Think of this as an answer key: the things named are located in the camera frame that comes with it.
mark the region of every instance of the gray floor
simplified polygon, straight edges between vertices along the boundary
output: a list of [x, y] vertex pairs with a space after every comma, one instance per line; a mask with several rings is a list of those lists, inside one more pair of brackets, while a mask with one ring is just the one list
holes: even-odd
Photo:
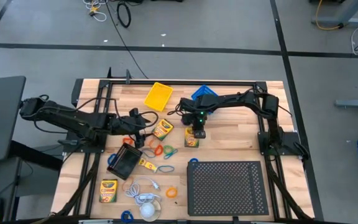
[[[321, 15], [340, 12], [346, 4], [324, 5]], [[276, 0], [288, 51], [350, 53], [354, 28], [322, 31], [310, 24], [316, 10], [307, 0]], [[0, 10], [5, 0], [0, 0]], [[132, 7], [130, 28], [119, 30], [128, 45], [141, 47], [208, 47], [280, 50], [269, 0], [185, 0], [150, 2]], [[112, 22], [86, 15], [80, 0], [13, 0], [0, 21], [0, 43], [56, 45], [118, 45]], [[281, 56], [188, 52], [133, 52], [150, 78], [283, 80], [290, 99]], [[301, 112], [308, 135], [324, 219], [358, 223], [358, 110], [333, 106], [336, 99], [358, 99], [358, 59], [290, 57]], [[125, 69], [142, 75], [125, 51], [0, 48], [0, 77], [25, 75], [24, 97], [48, 94], [69, 105], [76, 78], [104, 77]], [[45, 125], [45, 128], [56, 129]], [[18, 119], [14, 139], [32, 147], [49, 146], [62, 138], [34, 129]], [[51, 154], [59, 154], [59, 149]], [[39, 190], [21, 187], [18, 218], [48, 213], [57, 174], [36, 167]], [[34, 207], [32, 201], [45, 206]]]

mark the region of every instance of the orange rubber band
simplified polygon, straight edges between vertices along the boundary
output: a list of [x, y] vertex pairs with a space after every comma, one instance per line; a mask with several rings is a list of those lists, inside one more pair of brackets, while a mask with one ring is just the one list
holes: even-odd
[[154, 154], [156, 156], [159, 156], [162, 154], [162, 152], [164, 151], [164, 148], [162, 147], [161, 144], [159, 144], [155, 149], [154, 149]]
[[151, 139], [150, 141], [149, 141], [149, 144], [148, 144], [148, 146], [152, 149], [153, 148], [153, 142], [154, 142], [154, 139]]
[[122, 139], [122, 143], [127, 143], [127, 144], [133, 144], [134, 143], [134, 140], [132, 140], [131, 138], [129, 137], [126, 137], [126, 138], [123, 138]]
[[168, 197], [168, 198], [174, 198], [178, 195], [178, 190], [174, 187], [170, 187], [168, 188], [168, 190], [165, 192], [165, 195]]

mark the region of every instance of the white cable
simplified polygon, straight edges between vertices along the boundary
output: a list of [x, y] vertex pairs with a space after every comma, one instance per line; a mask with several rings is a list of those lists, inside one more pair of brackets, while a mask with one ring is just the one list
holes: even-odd
[[[101, 5], [106, 3], [106, 2], [103, 2], [103, 0], [91, 0], [90, 2], [86, 2], [85, 0], [82, 0], [82, 2], [85, 4], [85, 8], [89, 9], [90, 11], [92, 10], [92, 7], [99, 9]], [[104, 19], [98, 19], [96, 17], [97, 14], [104, 15]], [[107, 15], [105, 15], [105, 13], [98, 12], [98, 11], [94, 11], [94, 15], [92, 17], [99, 22], [104, 22], [107, 19]]]
[[139, 177], [134, 181], [134, 183], [125, 191], [125, 195], [128, 197], [133, 197], [135, 199], [135, 203], [138, 206], [141, 206], [144, 203], [152, 203], [156, 197], [159, 199], [162, 199], [160, 196], [152, 194], [152, 193], [146, 193], [146, 194], [139, 194], [140, 185], [136, 183], [140, 179], [147, 179], [152, 182], [155, 189], [159, 189], [158, 184], [153, 181], [152, 179], [148, 177]]
[[356, 29], [353, 31], [352, 35], [351, 35], [351, 47], [352, 47], [352, 52], [353, 52], [354, 55], [358, 55], [358, 54], [354, 51], [354, 46], [355, 46], [356, 43], [354, 43], [354, 41], [353, 41], [353, 36], [354, 36], [354, 34], [355, 34], [357, 31], [358, 31], [358, 28], [356, 28]]
[[[106, 21], [107, 16], [105, 15], [105, 13], [103, 13], [103, 12], [96, 12], [96, 11], [95, 11], [94, 13], [95, 13], [95, 15], [93, 15], [94, 19], [96, 19], [96, 20], [99, 21], [99, 22], [104, 22], [104, 21]], [[104, 15], [104, 19], [103, 19], [103, 20], [98, 19], [98, 18], [96, 17], [96, 14]]]

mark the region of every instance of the white ball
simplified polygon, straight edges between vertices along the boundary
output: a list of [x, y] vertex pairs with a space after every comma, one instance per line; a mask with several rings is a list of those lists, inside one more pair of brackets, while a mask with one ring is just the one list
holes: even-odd
[[154, 205], [151, 203], [144, 203], [142, 206], [140, 206], [140, 214], [144, 218], [150, 218], [154, 215], [155, 208]]

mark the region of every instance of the black basket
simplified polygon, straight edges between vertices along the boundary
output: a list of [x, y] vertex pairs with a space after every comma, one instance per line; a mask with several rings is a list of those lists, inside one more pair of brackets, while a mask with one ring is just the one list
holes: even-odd
[[268, 215], [259, 161], [189, 162], [190, 216]]

